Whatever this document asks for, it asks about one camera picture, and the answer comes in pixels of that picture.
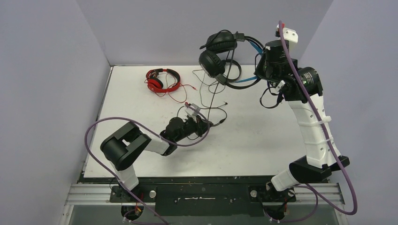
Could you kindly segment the large black blue headphones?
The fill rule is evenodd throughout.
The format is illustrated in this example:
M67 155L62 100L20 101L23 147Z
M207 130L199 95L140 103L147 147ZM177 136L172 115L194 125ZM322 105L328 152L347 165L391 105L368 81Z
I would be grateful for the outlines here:
M262 43L253 37L246 36L239 32L233 34L229 30L221 30L218 33L209 36L207 42L200 47L200 49L204 48L205 51L199 56L199 65L209 77L218 80L219 84L224 86L235 90L243 90L254 86L260 81L260 78L256 76L251 78L251 80L254 80L254 82L246 86L236 86L233 85L233 83L227 83L228 79L222 77L223 73L225 72L225 65L222 61L227 59L233 60L237 42L244 41L248 41L259 51L259 53L262 53ZM174 135L173 141L178 142L194 134L195 123L198 120L209 122L207 118L201 118L200 116L197 116L195 120L188 118L186 121L176 117L177 124L172 130ZM214 124L213 127L218 126L223 122L224 120L221 120L219 123Z

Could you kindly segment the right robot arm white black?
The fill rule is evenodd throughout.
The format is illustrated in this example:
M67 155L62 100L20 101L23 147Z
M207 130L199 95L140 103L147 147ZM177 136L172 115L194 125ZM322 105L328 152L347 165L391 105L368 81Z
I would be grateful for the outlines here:
M283 98L297 119L306 155L291 162L284 171L273 176L265 188L266 196L273 201L284 191L300 183L318 183L347 167L350 160L337 150L330 133L324 109L323 87L318 72L312 67L299 68L297 60L290 66L281 40L267 42L263 55L255 69L255 75L271 83L281 85L279 97Z

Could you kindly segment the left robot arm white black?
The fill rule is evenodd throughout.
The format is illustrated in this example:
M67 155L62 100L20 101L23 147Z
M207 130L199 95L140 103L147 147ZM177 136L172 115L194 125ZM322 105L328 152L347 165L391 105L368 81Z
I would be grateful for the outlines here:
M143 151L168 156L177 149L176 145L169 142L177 143L192 134L202 137L213 125L200 116L187 119L173 117L157 136L147 135L136 124L127 122L102 142L100 150L125 185L122 196L133 202L140 197L139 180L133 163Z

